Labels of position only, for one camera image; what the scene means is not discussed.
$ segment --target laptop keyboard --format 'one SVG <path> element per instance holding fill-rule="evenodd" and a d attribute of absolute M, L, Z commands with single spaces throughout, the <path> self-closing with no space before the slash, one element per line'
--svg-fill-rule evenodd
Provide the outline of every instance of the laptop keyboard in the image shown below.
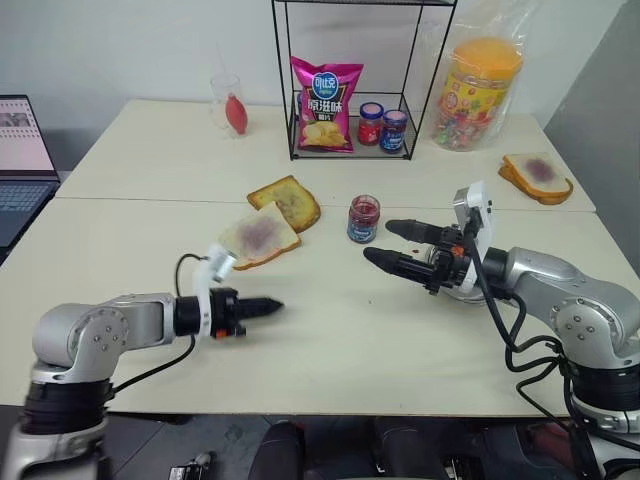
<path fill-rule="evenodd" d="M 48 185 L 0 185 L 0 212 L 29 212 Z"/>

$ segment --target laptop screen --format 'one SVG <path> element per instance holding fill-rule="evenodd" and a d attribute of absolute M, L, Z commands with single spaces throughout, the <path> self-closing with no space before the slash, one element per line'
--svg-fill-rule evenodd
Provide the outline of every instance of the laptop screen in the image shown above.
<path fill-rule="evenodd" d="M 55 169 L 26 96 L 0 96 L 0 175 L 43 175 Z"/>

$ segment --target bread slice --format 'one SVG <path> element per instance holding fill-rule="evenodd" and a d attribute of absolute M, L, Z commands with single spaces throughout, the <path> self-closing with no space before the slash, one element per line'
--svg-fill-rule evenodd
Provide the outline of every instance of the bread slice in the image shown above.
<path fill-rule="evenodd" d="M 271 202 L 225 230 L 219 242 L 238 257 L 233 268 L 246 270 L 293 250 L 300 245 L 300 238 L 282 216 L 276 202 Z"/>
<path fill-rule="evenodd" d="M 573 184 L 547 153 L 505 155 L 503 161 L 500 176 L 544 205 L 562 203 L 573 192 Z"/>
<path fill-rule="evenodd" d="M 313 195 L 289 175 L 247 195 L 258 210 L 276 202 L 289 225 L 298 233 L 304 232 L 320 218 L 320 205 Z"/>

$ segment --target white table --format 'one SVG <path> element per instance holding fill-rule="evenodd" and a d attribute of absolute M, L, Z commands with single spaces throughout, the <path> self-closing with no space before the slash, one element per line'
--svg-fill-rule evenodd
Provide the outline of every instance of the white table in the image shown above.
<path fill-rule="evenodd" d="M 370 193 L 383 207 L 451 208 L 459 188 L 487 182 L 496 209 L 595 211 L 578 181 L 530 115 L 507 118 L 496 144 L 475 152 L 443 150 L 422 135 L 414 159 L 289 160 L 281 107 L 248 107 L 249 134 L 230 139 L 207 104 L 130 102 L 87 153 L 58 197 L 244 203 L 247 193 L 293 174 L 321 205 L 345 206 Z M 549 207 L 498 175 L 506 153 L 549 152 L 575 185 Z"/>
<path fill-rule="evenodd" d="M 0 404 L 21 404 L 34 360 L 40 316 L 65 302 L 97 303 L 130 293 L 172 290 L 184 252 L 205 252 L 243 203 L 55 199 L 0 267 Z M 206 413 L 419 414 L 525 416 L 536 411 L 514 391 L 522 379 L 503 363 L 504 347 L 487 310 L 432 297 L 378 270 L 345 233 L 346 209 L 324 207 L 300 248 L 227 284 L 242 296 L 286 303 L 247 321 L 242 340 L 205 341 L 185 362 L 124 391 L 116 410 Z M 454 220 L 449 209 L 383 209 L 389 218 Z M 558 255 L 586 274 L 640 295 L 640 280 L 592 213 L 498 211 L 495 246 Z M 407 253 L 384 229 L 373 243 Z M 192 263 L 185 264 L 184 293 Z M 504 307 L 508 318 L 515 311 Z M 530 318 L 523 338 L 548 333 Z M 186 340 L 125 354 L 115 383 L 181 353 Z M 559 377 L 531 388 L 564 413 Z"/>

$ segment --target robotic arm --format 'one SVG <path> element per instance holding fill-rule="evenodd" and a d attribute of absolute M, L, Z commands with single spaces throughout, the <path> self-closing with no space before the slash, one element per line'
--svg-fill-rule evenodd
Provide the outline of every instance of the robotic arm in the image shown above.
<path fill-rule="evenodd" d="M 270 298 L 238 299 L 231 288 L 209 290 L 209 282 L 221 281 L 233 261 L 225 250 L 212 248 L 194 276 L 197 296 L 125 295 L 100 305 L 60 305 L 46 313 L 33 336 L 37 362 L 2 480 L 110 478 L 100 444 L 107 425 L 105 402 L 127 385 L 114 389 L 110 383 L 120 355 L 179 336 L 244 336 L 240 320 L 282 307 Z"/>
<path fill-rule="evenodd" d="M 372 247 L 364 249 L 364 256 L 387 273 L 424 285 L 432 294 L 441 287 L 469 293 L 477 280 L 507 344 L 512 371 L 524 370 L 509 363 L 512 353 L 539 341 L 560 347 L 556 364 L 565 377 L 567 408 L 575 428 L 584 432 L 573 438 L 590 444 L 586 453 L 574 448 L 574 456 L 582 457 L 576 459 L 581 474 L 600 478 L 640 468 L 640 301 L 625 288 L 590 278 L 559 258 L 517 247 L 508 252 L 488 247 L 493 219 L 483 191 L 478 183 L 456 194 L 460 226 L 441 228 L 415 220 L 387 223 L 388 230 L 407 240 L 432 244 L 426 262 Z M 494 299 L 515 301 L 520 322 L 528 312 L 558 338 L 545 336 L 515 345 L 512 334 L 517 335 L 519 327 L 506 331 Z M 547 362 L 550 370 L 553 361 Z"/>

